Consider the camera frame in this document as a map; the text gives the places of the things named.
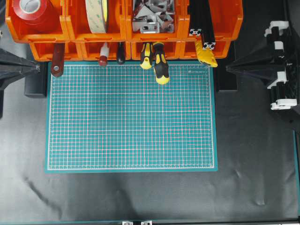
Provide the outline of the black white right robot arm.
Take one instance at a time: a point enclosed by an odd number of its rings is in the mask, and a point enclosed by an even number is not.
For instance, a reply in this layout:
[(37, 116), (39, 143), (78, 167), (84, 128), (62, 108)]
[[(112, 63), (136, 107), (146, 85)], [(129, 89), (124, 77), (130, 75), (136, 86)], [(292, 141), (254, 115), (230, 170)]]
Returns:
[(227, 72), (256, 78), (270, 93), (270, 109), (296, 132), (300, 130), (300, 37), (288, 21), (272, 21), (267, 44), (226, 67)]

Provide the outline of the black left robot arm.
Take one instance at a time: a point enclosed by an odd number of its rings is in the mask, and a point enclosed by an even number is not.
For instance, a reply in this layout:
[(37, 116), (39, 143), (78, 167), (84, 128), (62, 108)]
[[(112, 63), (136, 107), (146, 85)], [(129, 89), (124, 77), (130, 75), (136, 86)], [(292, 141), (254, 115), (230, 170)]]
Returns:
[(0, 49), (0, 118), (3, 116), (5, 88), (22, 78), (40, 72), (40, 65)]

